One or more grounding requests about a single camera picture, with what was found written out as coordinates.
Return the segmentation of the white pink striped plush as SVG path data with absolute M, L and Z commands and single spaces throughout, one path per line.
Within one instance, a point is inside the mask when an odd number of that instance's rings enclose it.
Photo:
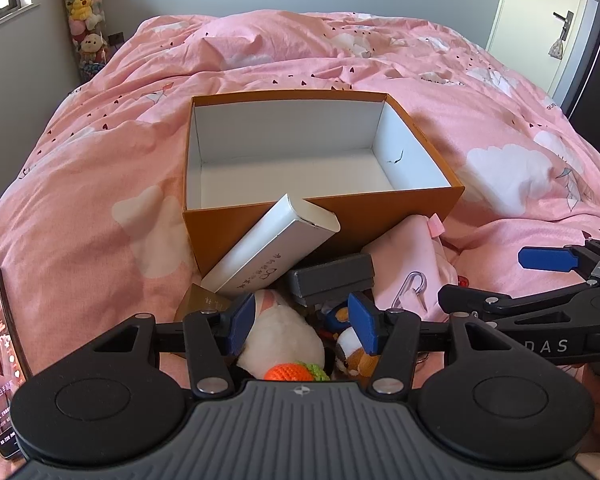
M 237 365 L 252 377 L 280 364 L 325 365 L 321 338 L 304 318 L 286 303 L 278 292 L 261 289 L 254 293 L 256 317 L 238 356 Z

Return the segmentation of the penguin and dog plush keychain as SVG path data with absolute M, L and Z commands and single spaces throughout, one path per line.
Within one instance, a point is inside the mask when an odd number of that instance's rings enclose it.
M 315 329 L 325 347 L 325 372 L 333 380 L 356 380 L 366 385 L 378 364 L 378 356 L 369 356 L 349 322 L 344 302 L 316 309 Z

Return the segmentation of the small gold cardboard box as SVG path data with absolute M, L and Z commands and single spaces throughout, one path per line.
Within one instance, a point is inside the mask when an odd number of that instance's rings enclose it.
M 174 321 L 181 322 L 184 320 L 186 315 L 192 312 L 222 312 L 225 311 L 229 306 L 229 299 L 220 296 L 215 292 L 210 292 L 210 290 L 204 289 L 193 283 L 186 290 L 183 299 L 178 305 L 174 315 Z

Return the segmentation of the pink quilted wallet pouch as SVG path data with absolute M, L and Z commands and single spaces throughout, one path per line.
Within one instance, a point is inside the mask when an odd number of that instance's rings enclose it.
M 435 214 L 412 214 L 363 248 L 372 258 L 372 294 L 378 309 L 407 310 L 428 322 L 446 319 L 438 292 L 444 285 L 456 285 L 458 276 L 446 258 L 443 233 Z

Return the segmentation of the dark grey gift box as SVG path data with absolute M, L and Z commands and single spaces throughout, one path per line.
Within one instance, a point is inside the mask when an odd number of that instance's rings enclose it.
M 352 292 L 371 289 L 374 278 L 372 257 L 365 252 L 287 273 L 291 296 L 303 307 L 341 304 Z

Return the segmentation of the long white silver box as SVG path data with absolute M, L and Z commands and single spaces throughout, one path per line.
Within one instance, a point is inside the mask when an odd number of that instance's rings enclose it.
M 202 278 L 201 287 L 227 298 L 264 289 L 339 231 L 336 214 L 286 194 Z

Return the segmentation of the orange crochet carrot ball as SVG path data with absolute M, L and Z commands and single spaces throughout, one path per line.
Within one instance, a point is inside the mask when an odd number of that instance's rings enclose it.
M 317 364 L 282 363 L 271 367 L 263 376 L 271 382 L 328 382 L 329 377 Z

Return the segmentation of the white bedroom door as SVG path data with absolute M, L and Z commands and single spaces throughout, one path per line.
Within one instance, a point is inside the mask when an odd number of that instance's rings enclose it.
M 525 76 L 550 96 L 567 68 L 588 0 L 500 0 L 486 50 L 506 67 Z M 566 41 L 562 21 L 574 13 Z

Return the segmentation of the orange cardboard storage box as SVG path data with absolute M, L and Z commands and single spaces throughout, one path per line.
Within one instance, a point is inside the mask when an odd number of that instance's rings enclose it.
M 320 249 L 356 252 L 411 214 L 445 219 L 464 192 L 388 93 L 262 90 L 195 96 L 183 218 L 208 274 L 283 195 L 333 214 Z

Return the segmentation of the pink patterned bed duvet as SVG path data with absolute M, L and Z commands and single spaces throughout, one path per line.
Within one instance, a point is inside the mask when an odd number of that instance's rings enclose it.
M 366 385 L 271 382 L 227 354 L 183 218 L 195 96 L 388 93 L 464 192 L 441 243 L 456 286 L 512 298 L 580 284 L 523 247 L 600 240 L 600 154 L 539 87 L 417 18 L 162 16 L 60 104 L 0 199 L 0 269 L 30 375 L 10 417 L 19 479 L 595 479 L 588 364 L 487 321 L 381 310 Z

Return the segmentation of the hanging plush toy column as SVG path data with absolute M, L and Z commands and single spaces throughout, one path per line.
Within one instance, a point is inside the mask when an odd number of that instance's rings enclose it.
M 91 80 L 109 58 L 102 0 L 64 0 L 76 62 L 82 82 Z

